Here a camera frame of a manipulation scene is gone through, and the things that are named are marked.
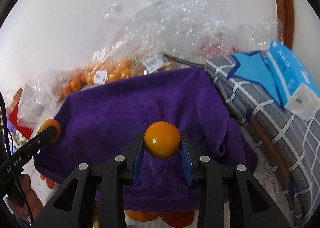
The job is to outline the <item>person's left hand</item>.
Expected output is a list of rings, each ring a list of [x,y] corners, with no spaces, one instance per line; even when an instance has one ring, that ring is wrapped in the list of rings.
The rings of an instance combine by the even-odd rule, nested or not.
[[[31,188],[31,179],[29,175],[22,174],[20,184],[28,201],[31,214],[29,213],[26,204],[21,207],[18,203],[8,197],[6,197],[5,202],[18,220],[25,222],[29,226],[31,224],[31,215],[33,216],[33,219],[35,219],[43,209],[43,204],[37,197],[35,191]]]

